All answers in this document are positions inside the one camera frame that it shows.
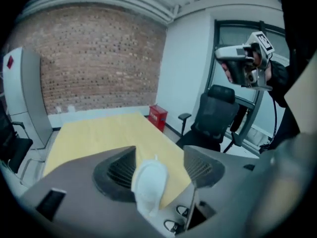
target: black office chair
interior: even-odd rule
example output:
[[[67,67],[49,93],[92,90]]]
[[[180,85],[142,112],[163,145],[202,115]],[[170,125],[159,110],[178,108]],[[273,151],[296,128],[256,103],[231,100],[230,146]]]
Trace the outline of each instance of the black office chair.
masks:
[[[11,122],[6,115],[2,104],[0,103],[0,160],[16,177],[19,167],[29,151],[33,140],[30,138],[18,138],[13,125],[21,126],[25,131],[22,122]],[[25,171],[31,161],[44,162],[43,160],[29,159],[19,178],[20,184],[26,186],[23,182]]]
[[[185,145],[194,145],[220,152],[220,143],[223,141],[227,128],[232,124],[239,110],[239,104],[235,102],[234,90],[228,87],[213,85],[208,93],[200,97],[200,105],[195,122],[191,130],[185,135],[186,120],[191,114],[184,113],[178,118],[183,121],[181,138],[176,144],[183,149]],[[231,128],[232,142],[224,150],[235,144],[242,145],[242,140],[235,132],[239,127],[238,122]]]

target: floor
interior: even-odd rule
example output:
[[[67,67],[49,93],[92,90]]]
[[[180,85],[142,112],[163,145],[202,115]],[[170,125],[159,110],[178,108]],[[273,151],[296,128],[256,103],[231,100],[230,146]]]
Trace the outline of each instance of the floor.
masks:
[[[17,174],[18,177],[21,177],[21,173],[28,159],[31,159],[31,158],[39,159],[41,158],[41,156],[47,157],[48,153],[51,151],[52,145],[56,139],[57,134],[58,134],[58,131],[54,131],[52,133],[45,149],[41,149],[38,151],[30,150],[27,153],[26,158],[24,159],[24,161],[22,162],[20,166],[19,172]],[[179,136],[167,127],[165,127],[164,129],[164,134],[173,142],[176,142],[179,139]],[[229,143],[230,143],[230,139],[224,137],[223,143],[221,144],[221,151],[223,151]],[[249,157],[249,158],[258,158],[257,156],[247,151],[243,147],[237,147],[235,145],[229,149],[227,154],[237,155],[242,157]],[[25,172],[25,176],[23,178],[25,185],[31,186],[34,183],[36,183],[43,175],[44,166],[45,166],[45,163],[31,161]],[[3,173],[3,176],[6,178],[8,186],[10,187],[13,195],[15,195],[16,197],[20,197],[28,189],[28,187],[21,185],[19,182],[19,178],[15,176],[12,172],[10,172],[7,168],[0,165],[0,169]]]

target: chair seat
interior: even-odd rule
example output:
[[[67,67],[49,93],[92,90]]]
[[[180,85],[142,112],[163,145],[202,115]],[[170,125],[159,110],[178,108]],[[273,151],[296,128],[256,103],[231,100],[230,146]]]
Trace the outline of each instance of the chair seat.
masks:
[[[199,147],[203,147],[206,149],[220,152],[220,144],[219,143],[207,140],[207,139],[197,135],[192,130],[187,132],[184,136],[182,136],[176,142],[176,145],[178,145],[182,149],[185,145],[195,145],[195,146],[199,146]]]
[[[19,167],[24,160],[27,152],[33,144],[32,139],[28,138],[16,138],[11,148],[11,159],[8,166],[14,173],[18,173]]]

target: wooden table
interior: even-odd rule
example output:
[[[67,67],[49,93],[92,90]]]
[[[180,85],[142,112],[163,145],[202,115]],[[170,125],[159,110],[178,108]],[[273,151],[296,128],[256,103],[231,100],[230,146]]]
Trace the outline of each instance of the wooden table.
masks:
[[[160,203],[160,209],[164,208],[191,182],[183,166],[184,152],[140,113],[64,124],[47,158],[44,176],[67,161],[132,145],[136,146],[137,168],[155,154],[167,166],[169,179]]]

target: mesh chair back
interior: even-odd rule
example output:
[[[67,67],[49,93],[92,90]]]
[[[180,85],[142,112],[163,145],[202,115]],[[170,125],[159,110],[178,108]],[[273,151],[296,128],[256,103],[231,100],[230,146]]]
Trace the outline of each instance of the mesh chair back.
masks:
[[[199,110],[191,129],[211,141],[221,143],[238,110],[234,90],[213,85],[208,93],[201,95]]]
[[[0,159],[8,160],[10,156],[8,149],[11,146],[11,142],[15,139],[16,134],[14,128],[6,115],[2,103],[0,103]]]

